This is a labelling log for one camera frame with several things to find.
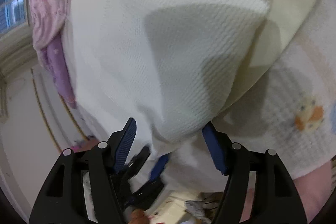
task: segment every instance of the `orange cartoon print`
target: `orange cartoon print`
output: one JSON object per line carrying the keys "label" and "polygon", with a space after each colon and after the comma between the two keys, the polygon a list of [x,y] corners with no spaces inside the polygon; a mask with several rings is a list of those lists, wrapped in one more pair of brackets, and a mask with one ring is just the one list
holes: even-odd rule
{"label": "orange cartoon print", "polygon": [[323,107],[317,104],[315,97],[305,97],[296,112],[295,126],[302,132],[315,131],[324,121],[323,114]]}

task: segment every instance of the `silver bolt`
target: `silver bolt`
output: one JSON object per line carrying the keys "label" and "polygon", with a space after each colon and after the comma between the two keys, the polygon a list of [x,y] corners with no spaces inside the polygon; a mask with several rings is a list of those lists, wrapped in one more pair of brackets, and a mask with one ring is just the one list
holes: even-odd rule
{"label": "silver bolt", "polygon": [[107,142],[100,142],[99,144],[98,144],[98,147],[100,148],[100,149],[103,149],[103,148],[105,148],[105,147],[107,147]]}
{"label": "silver bolt", "polygon": [[235,150],[239,150],[239,149],[241,149],[241,147],[242,146],[239,143],[233,143],[232,144],[232,148],[235,149]]}
{"label": "silver bolt", "polygon": [[71,155],[71,153],[72,153],[72,150],[70,148],[63,151],[64,156],[69,156],[69,155]]}
{"label": "silver bolt", "polygon": [[277,153],[275,152],[275,150],[273,149],[269,149],[267,150],[267,152],[271,155],[271,156],[275,156]]}

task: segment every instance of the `window frame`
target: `window frame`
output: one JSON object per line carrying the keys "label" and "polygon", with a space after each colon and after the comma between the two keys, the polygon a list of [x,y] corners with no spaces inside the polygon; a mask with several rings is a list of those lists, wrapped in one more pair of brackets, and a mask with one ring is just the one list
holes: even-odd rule
{"label": "window frame", "polygon": [[14,47],[18,42],[23,39],[32,37],[32,29],[30,26],[30,13],[29,13],[29,2],[28,0],[23,0],[24,4],[24,13],[25,13],[25,21],[11,29],[4,34],[0,34],[0,52],[4,51],[10,47]]}

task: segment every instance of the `white wall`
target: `white wall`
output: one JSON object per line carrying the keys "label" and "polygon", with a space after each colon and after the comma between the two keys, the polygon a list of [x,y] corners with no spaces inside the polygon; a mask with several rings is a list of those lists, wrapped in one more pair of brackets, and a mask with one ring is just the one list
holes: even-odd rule
{"label": "white wall", "polygon": [[[66,113],[48,72],[39,65],[33,69],[49,125],[61,149],[70,147],[82,137]],[[29,69],[7,82],[7,107],[9,118],[0,124],[0,186],[3,187],[1,181],[7,183],[18,204],[16,209],[19,207],[29,216],[45,178],[59,157],[40,114]],[[80,113],[73,113],[84,133],[91,135]],[[9,177],[1,177],[1,170]]]}
{"label": "white wall", "polygon": [[40,115],[29,71],[8,83],[7,95],[9,118],[0,127],[2,144],[14,178],[32,207],[59,152]]}

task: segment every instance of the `window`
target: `window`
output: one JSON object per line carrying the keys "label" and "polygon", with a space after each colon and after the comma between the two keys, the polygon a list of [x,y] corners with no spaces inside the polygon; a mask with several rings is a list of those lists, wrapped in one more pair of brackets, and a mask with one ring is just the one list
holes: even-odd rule
{"label": "window", "polygon": [[0,36],[25,21],[24,0],[0,0]]}

